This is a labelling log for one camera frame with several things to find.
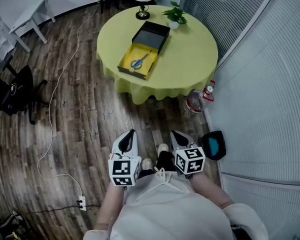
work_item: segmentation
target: wooden floor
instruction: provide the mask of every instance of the wooden floor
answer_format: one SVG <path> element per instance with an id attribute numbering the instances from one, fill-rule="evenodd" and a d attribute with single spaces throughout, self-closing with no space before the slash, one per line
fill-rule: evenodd
<path id="1" fill-rule="evenodd" d="M 41 95 L 49 101 L 58 76 L 77 46 L 78 27 L 93 13 L 95 6 L 81 9 L 41 27 L 48 40 L 44 45 L 31 32 L 24 41 L 31 48 L 26 53 L 17 47 L 12 66 L 18 72 L 29 65 L 34 83 L 48 80 Z M 115 91 L 114 81 L 102 73 L 96 60 L 97 38 L 107 20 L 119 11 L 106 3 L 104 13 L 97 13 L 80 32 L 78 53 L 66 68 L 51 104 L 53 123 L 52 148 L 40 162 L 46 178 L 70 173 L 80 183 L 86 196 L 87 211 L 68 208 L 54 212 L 24 215 L 40 239 L 82 239 L 91 230 L 109 183 L 107 159 L 113 141 L 129 129 L 138 134 L 139 155 L 156 160 L 160 143 L 170 145 L 170 131 L 180 130 L 197 140 L 207 133 L 203 114 L 190 114 L 183 108 L 184 97 L 147 100 L 132 103 L 131 96 Z M 0 77 L 10 82 L 6 70 Z M 37 161 L 50 144 L 51 127 L 48 108 L 34 107 L 35 125 L 28 114 L 19 112 L 11 117 L 0 112 L 0 216 L 12 210 L 21 214 L 76 205 L 79 188 L 68 176 L 44 181 L 37 171 Z M 217 166 L 206 160 L 205 171 L 218 181 Z"/>

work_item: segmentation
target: water bottle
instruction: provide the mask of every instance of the water bottle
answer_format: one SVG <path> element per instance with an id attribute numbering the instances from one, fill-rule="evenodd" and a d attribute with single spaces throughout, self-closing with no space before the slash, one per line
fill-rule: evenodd
<path id="1" fill-rule="evenodd" d="M 211 80 L 213 86 L 208 85 L 202 90 L 192 90 L 185 99 L 185 107 L 193 113 L 200 113 L 208 104 L 214 101 L 212 92 L 215 87 L 215 81 Z"/>

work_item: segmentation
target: chair leg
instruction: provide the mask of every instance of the chair leg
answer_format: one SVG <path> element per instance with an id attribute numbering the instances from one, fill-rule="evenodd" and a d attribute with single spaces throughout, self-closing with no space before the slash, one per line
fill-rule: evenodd
<path id="1" fill-rule="evenodd" d="M 38 84 L 38 86 L 35 87 L 35 88 L 33 89 L 33 92 L 36 94 L 36 93 L 40 90 L 41 86 L 46 85 L 47 83 L 48 83 L 47 80 L 42 80 L 42 81 Z"/>
<path id="2" fill-rule="evenodd" d="M 15 71 L 15 69 L 10 65 L 10 63 L 8 63 L 6 65 L 6 68 L 16 77 L 17 76 L 17 72 Z"/>
<path id="3" fill-rule="evenodd" d="M 115 4 L 115 7 L 118 9 L 118 10 L 120 10 L 119 9 L 119 3 L 118 3 L 118 0 L 113 0 L 114 1 L 114 4 Z"/>
<path id="4" fill-rule="evenodd" d="M 105 1 L 104 0 L 100 0 L 101 14 L 104 13 L 104 5 L 105 5 Z"/>
<path id="5" fill-rule="evenodd" d="M 44 1 L 44 5 L 45 5 L 45 9 L 46 9 L 46 13 L 48 14 L 48 16 L 51 18 L 52 22 L 55 23 L 56 19 L 54 17 L 54 13 L 51 10 L 50 4 L 48 3 L 48 0 Z"/>
<path id="6" fill-rule="evenodd" d="M 31 49 L 25 44 L 24 41 L 22 41 L 22 39 L 15 33 L 11 33 L 11 35 L 15 38 L 15 40 L 18 41 L 18 43 L 23 47 L 23 49 L 26 50 L 27 53 L 31 52 Z"/>
<path id="7" fill-rule="evenodd" d="M 34 125 L 35 121 L 32 120 L 32 101 L 29 101 L 28 103 L 28 115 L 29 115 L 30 124 Z"/>
<path id="8" fill-rule="evenodd" d="M 34 29 L 34 31 L 36 32 L 36 34 L 37 34 L 37 35 L 39 36 L 39 38 L 42 40 L 42 42 L 43 42 L 44 44 L 47 44 L 47 43 L 48 43 L 47 39 L 46 39 L 46 38 L 44 37 L 44 35 L 41 33 L 39 27 L 37 26 L 37 23 L 34 21 L 33 18 L 30 20 L 30 24 L 31 24 L 32 28 Z"/>
<path id="9" fill-rule="evenodd" d="M 48 102 L 45 102 L 45 101 L 42 101 L 39 97 L 35 97 L 35 98 L 34 98 L 34 101 L 35 101 L 36 103 L 45 105 L 46 107 L 49 107 L 49 103 L 48 103 Z"/>

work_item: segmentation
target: round table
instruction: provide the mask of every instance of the round table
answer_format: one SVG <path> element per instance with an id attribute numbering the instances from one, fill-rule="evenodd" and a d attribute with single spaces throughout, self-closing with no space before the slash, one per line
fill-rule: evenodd
<path id="1" fill-rule="evenodd" d="M 162 12 L 169 9 L 149 5 L 148 21 L 168 26 L 168 19 Z M 218 49 L 209 30 L 189 14 L 184 15 L 187 25 L 170 30 L 147 80 L 119 72 L 118 64 L 145 22 L 136 18 L 138 10 L 139 7 L 133 7 L 116 14 L 98 35 L 97 58 L 102 61 L 103 73 L 114 78 L 115 90 L 130 93 L 137 105 L 151 95 L 160 101 L 168 96 L 186 96 L 192 89 L 203 90 L 215 71 Z"/>

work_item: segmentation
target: white flower pot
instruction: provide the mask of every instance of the white flower pot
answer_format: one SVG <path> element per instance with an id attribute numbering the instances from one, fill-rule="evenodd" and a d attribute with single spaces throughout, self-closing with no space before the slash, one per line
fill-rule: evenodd
<path id="1" fill-rule="evenodd" d="M 171 29 L 176 30 L 179 27 L 179 25 L 180 24 L 178 22 L 169 20 L 169 27 Z"/>

